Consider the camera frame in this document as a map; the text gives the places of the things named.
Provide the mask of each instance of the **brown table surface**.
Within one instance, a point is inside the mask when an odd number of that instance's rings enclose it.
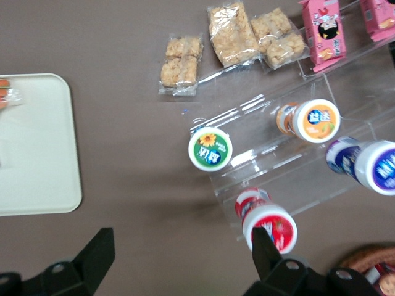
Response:
[[[249,14],[283,6],[301,19],[297,1],[245,3]],[[204,65],[218,65],[214,4],[1,1],[1,73],[56,73],[72,90],[83,201],[66,214],[1,217],[0,272],[30,278],[111,226],[116,259],[96,295],[237,296],[258,279],[208,175],[189,161],[179,106],[157,94],[169,33],[203,32]],[[393,240],[394,209],[361,187],[322,203],[295,216],[293,254],[324,273],[357,246]]]

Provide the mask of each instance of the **plastic wrapper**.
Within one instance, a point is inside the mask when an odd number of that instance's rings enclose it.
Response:
[[[260,57],[258,43],[242,2],[210,7],[207,11],[211,43],[224,67],[254,61]]]
[[[374,41],[395,35],[395,1],[360,0],[366,29]]]
[[[0,109],[22,104],[22,96],[18,89],[13,88],[11,82],[0,78]]]
[[[333,65],[346,56],[338,0],[303,0],[302,16],[314,72]]]
[[[201,35],[170,37],[166,48],[166,60],[160,72],[159,94],[196,95],[202,50]]]
[[[259,51],[271,68],[278,69],[309,56],[309,48],[299,30],[280,8],[252,18],[251,27]]]

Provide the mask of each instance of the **clear acrylic shelf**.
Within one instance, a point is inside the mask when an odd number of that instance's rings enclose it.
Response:
[[[324,72],[312,72],[310,59],[268,69],[263,63],[237,65],[205,76],[196,97],[175,98],[193,132],[220,128],[233,143],[231,162],[211,173],[215,195],[238,237],[243,237],[235,200],[249,187],[261,187],[295,215],[360,186],[332,172],[324,144],[282,134],[278,109],[289,102],[328,99],[342,124],[336,138],[395,141],[395,69],[387,44],[373,43],[365,30],[359,2],[341,11],[347,57]]]

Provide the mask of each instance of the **cartoon character print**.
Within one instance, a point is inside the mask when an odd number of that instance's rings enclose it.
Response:
[[[339,25],[336,19],[338,14],[330,15],[329,9],[319,9],[317,14],[314,14],[314,25],[318,26],[318,33],[321,38],[330,40],[339,34]]]

